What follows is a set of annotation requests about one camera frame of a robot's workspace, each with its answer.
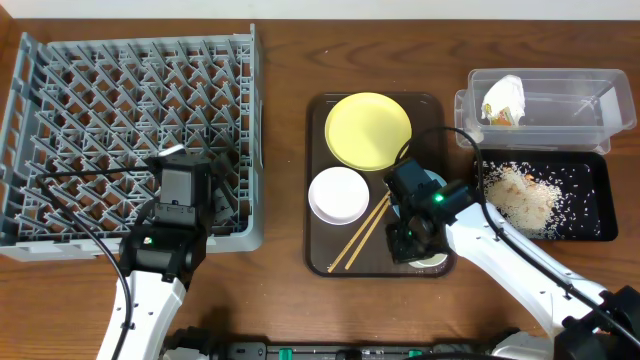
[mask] wooden chopsticks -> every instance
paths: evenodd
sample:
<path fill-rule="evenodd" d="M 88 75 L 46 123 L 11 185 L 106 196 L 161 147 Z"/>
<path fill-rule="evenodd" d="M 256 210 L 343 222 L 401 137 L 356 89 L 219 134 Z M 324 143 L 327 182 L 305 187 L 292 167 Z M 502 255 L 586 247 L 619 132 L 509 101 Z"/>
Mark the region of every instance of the wooden chopsticks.
<path fill-rule="evenodd" d="M 347 262 L 347 265 L 345 266 L 345 269 L 349 270 L 349 268 L 351 267 L 351 264 L 353 264 L 353 261 L 358 257 L 358 254 L 360 254 L 360 250 L 362 250 L 362 247 L 364 247 L 364 244 L 369 239 L 369 236 L 373 232 L 373 229 L 375 229 L 376 226 L 378 225 L 378 222 L 380 222 L 380 219 L 382 218 L 382 215 L 384 215 L 384 212 L 391 205 L 391 202 L 389 200 L 389 195 L 390 194 L 391 193 L 389 191 L 387 191 L 387 193 L 382 197 L 382 200 L 380 200 L 378 205 L 376 205 L 376 207 L 373 209 L 371 214 L 369 214 L 369 216 L 364 221 L 364 223 L 362 223 L 362 225 L 360 226 L 360 229 L 358 229 L 358 231 L 356 231 L 355 235 L 353 235 L 353 237 L 351 238 L 351 240 L 349 240 L 349 242 L 344 247 L 344 249 L 342 249 L 342 252 L 340 253 L 340 255 L 338 255 L 338 257 L 335 259 L 333 264 L 331 264 L 331 266 L 329 267 L 328 272 L 332 272 L 335 269 L 335 267 L 338 265 L 340 260 L 342 260 L 342 258 L 347 253 L 347 251 L 349 251 L 349 249 L 351 248 L 353 243 L 355 243 L 355 241 L 358 238 L 358 236 L 360 236 L 360 234 L 364 231 L 364 229 L 367 227 L 367 225 L 369 225 L 369 222 L 371 221 L 371 219 L 373 219 L 374 216 L 375 216 L 375 220 L 373 221 L 373 224 L 371 224 L 371 227 L 369 228 L 367 233 L 364 235 L 364 237 L 362 238 L 362 241 L 360 242 L 360 244 L 356 248 L 356 251 L 353 253 L 353 255 L 351 255 L 351 258 L 349 259 L 349 261 Z"/>

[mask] wooden table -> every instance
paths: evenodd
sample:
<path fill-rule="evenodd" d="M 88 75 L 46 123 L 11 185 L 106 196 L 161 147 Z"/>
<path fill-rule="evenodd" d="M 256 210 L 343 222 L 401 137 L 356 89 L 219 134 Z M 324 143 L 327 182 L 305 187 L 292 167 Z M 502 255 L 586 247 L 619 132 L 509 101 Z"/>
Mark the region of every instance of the wooden table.
<path fill-rule="evenodd" d="M 250 21 L 21 20 L 1 23 L 0 97 L 18 39 L 42 42 L 246 33 Z M 542 335 L 488 275 L 460 260 L 438 280 L 323 279 L 304 265 L 305 110 L 332 91 L 420 91 L 443 104 L 474 68 L 619 68 L 640 104 L 640 23 L 496 21 L 256 21 L 265 47 L 266 240 L 252 253 L 208 257 L 172 330 L 189 325 L 273 342 L 420 343 L 488 339 L 508 326 Z M 450 147 L 456 149 L 450 138 Z M 542 244 L 612 290 L 640 289 L 640 128 L 606 157 L 620 235 L 611 243 Z M 111 314 L 116 277 L 104 258 L 0 259 L 0 358 L 93 359 Z"/>

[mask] dish rack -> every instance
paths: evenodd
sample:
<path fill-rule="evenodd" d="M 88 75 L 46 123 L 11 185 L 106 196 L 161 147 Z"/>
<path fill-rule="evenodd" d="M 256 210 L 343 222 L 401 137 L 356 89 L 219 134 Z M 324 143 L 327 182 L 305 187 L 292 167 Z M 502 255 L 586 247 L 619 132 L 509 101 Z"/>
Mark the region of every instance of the dish rack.
<path fill-rule="evenodd" d="M 54 210 L 41 173 L 144 166 L 182 144 L 226 164 L 207 252 L 264 237 L 261 46 L 251 34 L 41 44 L 24 33 L 0 131 L 0 254 L 86 259 L 100 249 Z M 148 172 L 50 179 L 112 252 L 159 195 Z"/>

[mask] white plate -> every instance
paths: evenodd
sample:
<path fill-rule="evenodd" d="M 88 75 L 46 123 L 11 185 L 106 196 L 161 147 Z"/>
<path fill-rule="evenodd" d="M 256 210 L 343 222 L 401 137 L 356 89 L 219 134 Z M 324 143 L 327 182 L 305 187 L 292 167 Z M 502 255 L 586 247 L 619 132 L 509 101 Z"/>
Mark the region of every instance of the white plate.
<path fill-rule="evenodd" d="M 329 168 L 311 182 L 309 206 L 322 221 L 346 225 L 356 221 L 369 205 L 369 187 L 357 172 L 345 168 Z"/>
<path fill-rule="evenodd" d="M 447 260 L 447 254 L 436 254 L 429 259 L 411 262 L 409 265 L 416 269 L 424 269 L 441 265 L 445 260 Z"/>

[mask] yellow plate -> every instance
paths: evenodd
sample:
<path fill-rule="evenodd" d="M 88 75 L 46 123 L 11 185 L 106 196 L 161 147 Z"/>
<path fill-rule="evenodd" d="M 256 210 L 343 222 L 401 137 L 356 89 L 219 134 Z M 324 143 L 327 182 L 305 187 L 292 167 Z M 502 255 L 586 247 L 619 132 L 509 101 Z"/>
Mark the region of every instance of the yellow plate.
<path fill-rule="evenodd" d="M 324 127 L 333 155 L 345 165 L 364 171 L 393 165 L 398 151 L 411 138 L 411 122 L 390 98 L 359 93 L 333 107 Z"/>

